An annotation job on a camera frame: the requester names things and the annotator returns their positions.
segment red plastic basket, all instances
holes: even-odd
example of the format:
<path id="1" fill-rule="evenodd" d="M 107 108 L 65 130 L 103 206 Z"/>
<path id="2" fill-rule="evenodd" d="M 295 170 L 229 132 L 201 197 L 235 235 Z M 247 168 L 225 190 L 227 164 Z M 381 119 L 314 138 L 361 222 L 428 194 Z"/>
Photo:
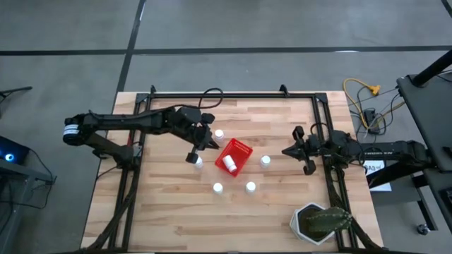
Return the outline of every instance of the red plastic basket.
<path id="1" fill-rule="evenodd" d="M 215 165 L 217 167 L 221 168 L 222 170 L 226 171 L 227 173 L 231 174 L 233 177 L 236 177 L 240 171 L 242 170 L 242 167 L 245 165 L 246 161 L 248 160 L 249 156 L 253 150 L 245 145 L 244 143 L 236 140 L 235 138 L 231 139 L 225 149 L 221 152 L 221 155 L 215 160 Z M 223 158 L 230 155 L 232 159 L 235 162 L 235 166 L 237 167 L 237 170 L 230 172 L 225 163 L 223 162 Z"/>

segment wooden tabletop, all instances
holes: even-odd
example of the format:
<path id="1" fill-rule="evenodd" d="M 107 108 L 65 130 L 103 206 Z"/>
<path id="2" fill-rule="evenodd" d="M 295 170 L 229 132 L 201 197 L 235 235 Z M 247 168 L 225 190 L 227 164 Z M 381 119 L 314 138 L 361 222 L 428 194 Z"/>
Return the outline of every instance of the wooden tabletop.
<path id="1" fill-rule="evenodd" d="M 354 133 L 344 93 L 326 93 L 334 128 Z M 120 92 L 114 114 L 132 114 L 135 96 L 135 92 Z M 151 108 L 181 103 L 198 104 L 198 100 L 154 99 Z M 203 101 L 203 105 L 214 103 L 216 99 Z M 303 162 L 281 154 L 282 149 L 293 145 L 292 131 L 296 125 L 309 132 L 315 122 L 310 99 L 224 99 L 219 107 L 203 111 L 215 115 L 211 128 L 222 129 L 225 141 L 220 150 L 199 152 L 204 161 L 202 169 L 185 162 L 191 144 L 171 134 L 146 136 L 129 251 L 337 250 L 334 237 L 315 246 L 300 241 L 289 227 L 294 210 L 308 202 L 329 207 L 321 159 L 314 159 L 316 172 L 305 176 Z M 122 145 L 127 143 L 128 134 L 110 131 L 108 138 Z M 214 165 L 230 138 L 237 138 L 254 150 L 237 178 Z M 267 169 L 259 165 L 264 155 L 271 158 Z M 103 161 L 99 174 L 113 166 L 112 160 Z M 117 169 L 97 181 L 82 247 L 89 246 L 111 219 L 120 175 Z M 244 190 L 248 181 L 257 185 L 253 195 Z M 212 192 L 212 185 L 217 182 L 224 187 L 222 195 Z M 354 217 L 372 240 L 382 246 L 363 169 L 354 166 L 346 169 L 345 182 Z"/>

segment white paper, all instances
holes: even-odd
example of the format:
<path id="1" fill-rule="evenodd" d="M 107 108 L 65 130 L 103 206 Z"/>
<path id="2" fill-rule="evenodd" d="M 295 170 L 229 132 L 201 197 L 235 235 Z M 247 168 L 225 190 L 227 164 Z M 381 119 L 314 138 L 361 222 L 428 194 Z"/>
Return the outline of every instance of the white paper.
<path id="1" fill-rule="evenodd" d="M 384 161 L 365 161 L 364 167 L 367 169 L 367 175 L 374 173 L 384 168 Z M 370 189 L 370 191 L 392 191 L 390 183 L 385 183 L 380 186 Z"/>

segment white bottle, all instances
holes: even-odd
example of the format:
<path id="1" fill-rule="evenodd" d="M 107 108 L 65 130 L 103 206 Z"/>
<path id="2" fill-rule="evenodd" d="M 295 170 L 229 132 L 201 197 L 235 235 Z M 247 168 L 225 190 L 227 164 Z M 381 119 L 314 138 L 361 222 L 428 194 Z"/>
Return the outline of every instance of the white bottle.
<path id="1" fill-rule="evenodd" d="M 245 186 L 247 193 L 251 194 L 256 191 L 256 184 L 254 182 L 248 182 Z"/>
<path id="2" fill-rule="evenodd" d="M 235 166 L 235 162 L 232 159 L 231 155 L 223 157 L 223 162 L 225 163 L 225 166 L 227 167 L 227 170 L 229 170 L 229 172 L 234 172 L 237 170 L 237 166 Z"/>
<path id="3" fill-rule="evenodd" d="M 261 168 L 265 169 L 268 166 L 270 166 L 270 157 L 269 156 L 262 156 L 261 158 Z"/>
<path id="4" fill-rule="evenodd" d="M 213 185 L 213 192 L 216 194 L 223 193 L 223 186 L 221 185 L 221 183 L 216 183 Z"/>
<path id="5" fill-rule="evenodd" d="M 195 167 L 197 167 L 198 169 L 202 168 L 203 167 L 203 159 L 198 157 L 198 159 L 196 160 L 196 163 L 195 163 Z"/>
<path id="6" fill-rule="evenodd" d="M 222 130 L 216 130 L 215 131 L 215 140 L 218 142 L 223 141 L 223 138 L 225 137 L 225 134 Z"/>

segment gray floor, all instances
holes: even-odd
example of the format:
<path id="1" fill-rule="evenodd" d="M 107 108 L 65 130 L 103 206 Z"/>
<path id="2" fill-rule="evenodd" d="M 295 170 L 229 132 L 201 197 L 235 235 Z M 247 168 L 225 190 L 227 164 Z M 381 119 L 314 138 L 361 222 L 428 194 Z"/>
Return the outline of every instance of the gray floor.
<path id="1" fill-rule="evenodd" d="M 0 0 L 0 51 L 125 49 L 137 5 L 138 0 Z M 439 0 L 148 0 L 136 48 L 448 45 L 451 23 Z M 341 90 L 344 78 L 353 77 L 381 85 L 383 92 L 395 87 L 396 78 L 422 70 L 443 53 L 134 56 L 125 91 L 148 91 L 150 85 L 161 91 L 214 86 L 226 91 L 276 90 L 280 84 L 291 90 Z M 48 206 L 26 209 L 15 253 L 79 247 L 99 162 L 87 147 L 62 143 L 63 122 L 88 109 L 111 112 L 123 60 L 123 56 L 0 58 L 0 89 L 34 87 L 1 104 L 0 135 L 35 149 L 58 175 Z M 352 95 L 359 88 L 349 84 Z M 382 110 L 395 94 L 363 106 Z M 378 140 L 422 142 L 406 107 L 394 117 Z M 423 222 L 415 203 L 375 204 L 386 247 L 450 252 L 452 235 L 431 193 L 424 191 L 439 231 L 428 236 L 413 231 Z"/>

